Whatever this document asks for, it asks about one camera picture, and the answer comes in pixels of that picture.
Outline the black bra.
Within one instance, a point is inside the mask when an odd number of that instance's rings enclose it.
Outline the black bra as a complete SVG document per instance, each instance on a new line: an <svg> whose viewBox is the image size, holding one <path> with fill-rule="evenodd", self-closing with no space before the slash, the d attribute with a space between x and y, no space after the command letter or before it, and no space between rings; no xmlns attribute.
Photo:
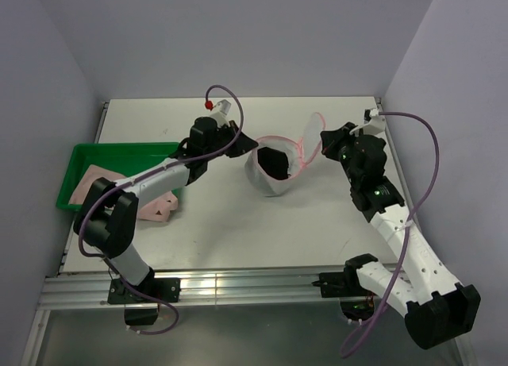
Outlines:
<svg viewBox="0 0 508 366"><path fill-rule="evenodd" d="M257 150L257 163L266 175L272 179L285 180L290 178L290 161L286 152L270 147Z"/></svg>

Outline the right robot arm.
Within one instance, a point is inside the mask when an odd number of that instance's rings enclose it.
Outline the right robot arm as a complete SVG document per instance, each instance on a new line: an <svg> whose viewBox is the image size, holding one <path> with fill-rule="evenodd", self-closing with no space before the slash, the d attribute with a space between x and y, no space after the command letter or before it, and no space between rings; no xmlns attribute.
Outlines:
<svg viewBox="0 0 508 366"><path fill-rule="evenodd" d="M350 183L355 207L402 263L406 278L393 277L371 254L347 260L342 272L321 273L314 285L324 298L387 295L406 329L422 349L471 331L481 301L473 285L464 286L441 262L419 228L397 187L386 177L383 138L351 122L321 132L322 154L339 162Z"/></svg>

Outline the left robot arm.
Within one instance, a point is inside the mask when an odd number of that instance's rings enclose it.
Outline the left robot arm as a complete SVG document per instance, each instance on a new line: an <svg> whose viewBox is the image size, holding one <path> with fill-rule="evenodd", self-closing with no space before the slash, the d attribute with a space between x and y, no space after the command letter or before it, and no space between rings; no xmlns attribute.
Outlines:
<svg viewBox="0 0 508 366"><path fill-rule="evenodd" d="M160 295L154 270L141 258L133 244L137 215L141 207L163 194L186 187L199 179L208 163L219 156L237 158L258 144L234 121L197 118L177 149L165 160L128 179L95 180L75 220L79 247L89 245L116 272L126 293L137 302Z"/></svg>

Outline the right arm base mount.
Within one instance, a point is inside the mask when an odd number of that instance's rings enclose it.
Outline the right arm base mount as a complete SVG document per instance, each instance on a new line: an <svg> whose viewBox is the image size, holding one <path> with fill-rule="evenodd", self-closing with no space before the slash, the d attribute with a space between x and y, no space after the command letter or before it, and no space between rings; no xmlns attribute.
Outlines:
<svg viewBox="0 0 508 366"><path fill-rule="evenodd" d="M375 310L374 294L356 282L349 282L344 272L322 272L312 282L323 299L338 299L347 322L368 320Z"/></svg>

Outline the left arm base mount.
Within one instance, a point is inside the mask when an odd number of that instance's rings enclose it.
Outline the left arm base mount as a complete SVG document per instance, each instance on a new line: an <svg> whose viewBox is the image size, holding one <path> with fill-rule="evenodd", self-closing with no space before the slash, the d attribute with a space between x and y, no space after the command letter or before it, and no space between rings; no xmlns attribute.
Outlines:
<svg viewBox="0 0 508 366"><path fill-rule="evenodd" d="M161 318L161 310L173 312L173 329L179 321L179 312L174 303L179 301L179 278L155 278L144 286L132 286L121 278L110 282L107 304L124 307L124 322L132 329L143 330L153 326Z"/></svg>

